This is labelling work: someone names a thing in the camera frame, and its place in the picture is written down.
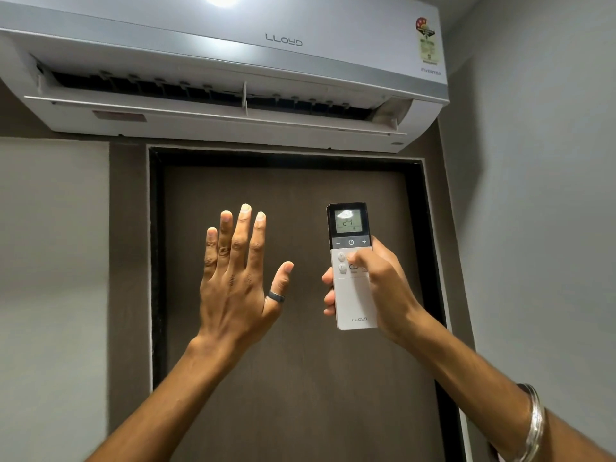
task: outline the person's left hand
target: person's left hand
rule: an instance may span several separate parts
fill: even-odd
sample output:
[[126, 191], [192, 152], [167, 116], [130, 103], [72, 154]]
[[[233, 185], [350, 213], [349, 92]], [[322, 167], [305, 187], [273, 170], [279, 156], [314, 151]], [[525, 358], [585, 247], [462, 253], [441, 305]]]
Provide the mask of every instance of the person's left hand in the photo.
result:
[[[281, 304], [263, 291], [263, 212], [257, 214], [248, 248], [251, 211], [248, 204], [242, 205], [233, 236], [233, 214], [228, 210], [220, 215], [220, 236], [215, 228], [208, 229], [200, 288], [201, 328], [197, 339], [224, 349], [235, 360], [265, 335], [281, 313]], [[284, 296], [292, 269], [292, 262], [280, 266], [272, 292]]]

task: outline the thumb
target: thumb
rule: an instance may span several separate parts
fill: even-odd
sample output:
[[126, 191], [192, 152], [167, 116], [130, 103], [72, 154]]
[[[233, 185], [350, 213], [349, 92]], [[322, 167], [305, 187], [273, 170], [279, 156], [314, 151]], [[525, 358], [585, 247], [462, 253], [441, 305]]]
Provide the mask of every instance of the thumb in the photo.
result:
[[347, 255], [349, 263], [359, 267], [365, 267], [368, 272], [382, 267], [383, 263], [387, 263], [381, 256], [376, 254], [370, 248], [363, 248], [359, 251], [349, 253]]
[[[289, 286], [290, 282], [289, 275], [291, 274], [292, 270], [293, 263], [289, 261], [284, 262], [282, 266], [278, 268], [278, 271], [276, 272], [276, 275], [273, 277], [272, 281], [272, 293], [281, 297], [285, 296], [285, 293], [287, 292], [287, 287]], [[280, 315], [281, 303], [282, 302], [278, 302], [266, 295], [266, 302], [263, 307], [263, 317], [272, 317], [275, 320], [275, 318]]]

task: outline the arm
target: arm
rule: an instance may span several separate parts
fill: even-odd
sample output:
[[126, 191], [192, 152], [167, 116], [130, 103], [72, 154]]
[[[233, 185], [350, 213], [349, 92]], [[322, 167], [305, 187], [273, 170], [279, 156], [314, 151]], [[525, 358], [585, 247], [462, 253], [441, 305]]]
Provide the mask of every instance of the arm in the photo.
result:
[[[373, 250], [349, 255], [349, 262], [368, 269], [379, 328], [384, 334], [430, 371], [504, 458], [519, 455], [530, 427], [528, 395], [420, 306], [396, 256], [378, 240], [373, 239]], [[331, 269], [323, 281], [331, 285]], [[324, 313], [335, 314], [333, 290], [326, 295], [325, 303]], [[546, 412], [546, 418], [537, 461], [616, 460], [551, 412]]]
[[[216, 386], [280, 316], [280, 304], [263, 293], [266, 217], [257, 215], [244, 266], [251, 209], [245, 204], [233, 232], [233, 216], [220, 215], [220, 239], [208, 230], [201, 281], [201, 328], [154, 393], [88, 461], [165, 461], [171, 458]], [[272, 291], [284, 295], [293, 264], [276, 273]]]

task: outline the ac air vent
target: ac air vent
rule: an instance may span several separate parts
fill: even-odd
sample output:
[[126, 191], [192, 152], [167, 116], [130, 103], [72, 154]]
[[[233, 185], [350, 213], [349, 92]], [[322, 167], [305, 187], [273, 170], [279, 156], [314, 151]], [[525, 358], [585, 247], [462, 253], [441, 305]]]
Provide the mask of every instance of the ac air vent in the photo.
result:
[[[71, 89], [96, 90], [99, 92], [115, 92], [144, 97], [169, 98], [191, 102], [242, 106], [242, 92], [216, 90], [213, 86], [195, 87], [188, 83], [171, 84], [164, 80], [144, 81], [137, 76], [116, 77], [106, 74], [91, 74], [80, 76], [76, 74], [52, 74], [64, 87]], [[247, 96], [248, 106], [254, 109], [301, 113], [305, 115], [327, 116], [353, 120], [367, 120], [372, 114], [370, 108], [351, 107], [350, 104], [318, 103], [316, 101], [299, 100], [297, 97], [263, 97]]]

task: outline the hand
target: hand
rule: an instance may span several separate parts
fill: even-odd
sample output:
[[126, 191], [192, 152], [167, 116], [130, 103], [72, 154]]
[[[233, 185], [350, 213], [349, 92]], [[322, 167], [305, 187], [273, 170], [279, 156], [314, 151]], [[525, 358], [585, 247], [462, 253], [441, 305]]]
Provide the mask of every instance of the hand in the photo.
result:
[[[377, 309], [379, 329], [393, 342], [405, 345], [412, 326], [425, 310], [416, 300], [406, 280], [396, 255], [372, 237], [372, 249], [350, 253], [349, 263], [368, 269], [370, 289]], [[323, 282], [330, 286], [325, 296], [326, 316], [336, 314], [336, 294], [333, 290], [333, 269], [323, 275]]]
[[[235, 360], [258, 342], [281, 313], [281, 304], [263, 291], [263, 253], [266, 215], [257, 214], [248, 263], [245, 263], [250, 231], [251, 207], [242, 205], [235, 233], [233, 214], [220, 215], [220, 237], [209, 228], [205, 249], [205, 268], [201, 281], [201, 328], [197, 339], [222, 347]], [[272, 291], [284, 295], [293, 263], [283, 263], [272, 282]]]

